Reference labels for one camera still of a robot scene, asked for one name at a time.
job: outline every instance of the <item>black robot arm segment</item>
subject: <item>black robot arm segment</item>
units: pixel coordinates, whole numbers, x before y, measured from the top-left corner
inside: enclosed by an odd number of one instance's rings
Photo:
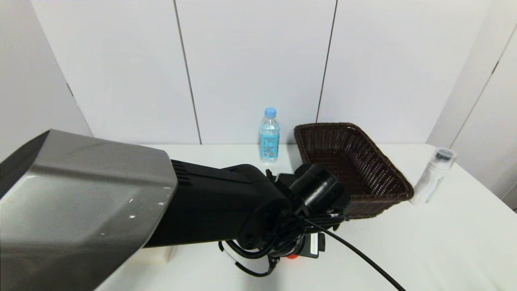
[[[318,165],[305,164],[295,174],[275,177],[251,165],[215,169],[172,164],[178,188],[146,248],[226,241],[246,258],[317,257],[306,245],[311,239],[324,245],[324,238],[311,237],[320,230],[305,220],[337,228],[346,218],[350,196]]]
[[[292,216],[287,197],[257,168],[215,169],[172,161],[178,188],[146,248],[238,240],[257,249]]]

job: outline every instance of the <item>black wire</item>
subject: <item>black wire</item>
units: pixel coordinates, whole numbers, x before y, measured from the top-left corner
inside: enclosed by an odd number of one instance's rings
[[[269,251],[273,248],[275,240],[271,240],[269,244],[267,244],[263,249],[258,252],[248,252],[243,248],[239,247],[233,240],[227,240],[226,243],[234,250],[239,256],[247,258],[247,259],[258,259],[267,255]]]
[[[370,258],[368,258],[365,254],[363,254],[360,250],[356,249],[353,245],[351,245],[350,243],[348,243],[346,240],[340,238],[338,235],[322,228],[321,226],[317,225],[317,224],[314,224],[312,223],[310,220],[306,220],[306,219],[303,219],[305,220],[307,223],[309,223],[310,225],[320,229],[321,231],[323,231],[324,233],[330,235],[331,237],[335,238],[336,240],[338,240],[339,242],[341,242],[342,244],[346,245],[349,249],[351,249],[352,251],[354,251],[354,253],[356,253],[357,255],[359,255],[363,260],[365,260],[368,264],[370,264],[370,266],[372,266],[375,270],[377,270],[377,272],[379,272],[384,278],[386,278],[386,280],[388,280],[397,290],[399,291],[406,291],[404,288],[402,288],[402,286],[397,283],[397,281],[395,281],[395,279],[393,279],[390,275],[388,275],[388,273],[386,273],[381,267],[379,267],[374,261],[372,261]]]
[[[221,250],[221,252],[224,252],[224,247],[223,247],[222,241],[219,241],[219,249]],[[237,260],[235,260],[235,265],[237,266],[237,268],[239,268],[241,271],[244,271],[246,274],[261,278],[261,277],[265,277],[265,276],[268,276],[271,273],[273,273],[273,270],[275,269],[278,262],[280,261],[280,258],[268,256],[267,260],[269,262],[269,268],[267,269],[267,271],[265,273],[254,272],[254,271],[246,268],[245,266],[243,266],[241,263],[237,262]]]

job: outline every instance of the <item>white wooden block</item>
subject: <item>white wooden block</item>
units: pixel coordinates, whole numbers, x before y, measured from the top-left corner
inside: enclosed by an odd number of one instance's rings
[[[132,255],[126,264],[137,265],[165,265],[171,257],[173,246],[140,249]]]
[[[340,0],[318,122],[425,142],[490,0]]]
[[[177,0],[202,143],[257,143],[264,109],[281,142],[316,121],[335,0]]]
[[[94,136],[199,143],[172,0],[33,0]]]

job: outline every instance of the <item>brown wicker basket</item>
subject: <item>brown wicker basket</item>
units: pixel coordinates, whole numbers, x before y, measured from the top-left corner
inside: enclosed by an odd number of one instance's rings
[[[324,166],[350,192],[350,219],[377,216],[413,197],[411,184],[357,125],[304,124],[294,135],[303,162]]]

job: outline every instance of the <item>white wall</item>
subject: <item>white wall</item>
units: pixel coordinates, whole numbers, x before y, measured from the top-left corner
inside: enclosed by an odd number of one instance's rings
[[[33,0],[96,137],[199,143],[172,0]]]
[[[281,142],[316,121],[336,0],[177,0],[202,143],[257,143],[266,107]]]
[[[29,0],[0,1],[0,162],[49,128],[91,135]]]
[[[319,122],[376,142],[425,142],[490,0],[340,0]]]
[[[458,163],[502,198],[517,182],[517,34],[452,148]]]
[[[427,143],[441,147],[452,145],[488,82],[516,23],[517,1],[492,0],[468,60]]]

